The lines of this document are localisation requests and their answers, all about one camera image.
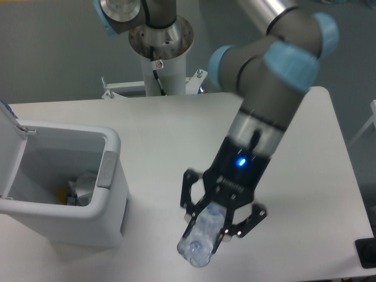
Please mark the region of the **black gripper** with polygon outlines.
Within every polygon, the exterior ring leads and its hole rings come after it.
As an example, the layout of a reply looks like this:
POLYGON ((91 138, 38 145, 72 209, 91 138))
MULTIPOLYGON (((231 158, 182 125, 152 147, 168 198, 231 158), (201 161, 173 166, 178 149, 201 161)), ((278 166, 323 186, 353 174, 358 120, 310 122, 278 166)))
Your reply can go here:
POLYGON ((224 224, 213 243, 212 254, 216 253, 225 237, 243 238, 253 230, 267 216, 265 205, 252 204, 251 214, 237 224, 233 224, 234 213, 238 208, 253 202, 254 191, 270 160, 270 157, 254 154, 247 147, 225 137, 213 163, 204 173, 187 169, 183 174, 180 206, 186 209, 190 219, 182 238, 188 237, 198 215, 211 202, 227 208, 224 224), (202 178, 205 194, 194 204, 192 185, 202 178))

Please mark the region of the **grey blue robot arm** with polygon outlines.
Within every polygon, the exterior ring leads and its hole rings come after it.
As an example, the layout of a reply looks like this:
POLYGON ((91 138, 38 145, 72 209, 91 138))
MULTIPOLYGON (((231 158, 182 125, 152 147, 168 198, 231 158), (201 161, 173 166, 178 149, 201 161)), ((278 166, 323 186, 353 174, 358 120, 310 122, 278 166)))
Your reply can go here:
MULTIPOLYGON (((95 1, 109 35, 127 32, 133 50, 146 59, 146 94, 183 93, 185 79, 163 74, 167 61, 182 56, 192 34, 175 1, 95 1)), ((308 15, 294 1, 241 1, 264 33, 241 48, 212 54, 208 73, 243 102, 211 166, 183 175, 180 205, 188 226, 177 250, 192 264, 209 262, 223 240, 244 237, 267 215, 254 191, 314 82, 320 59, 334 52, 338 28, 328 14, 308 15)))

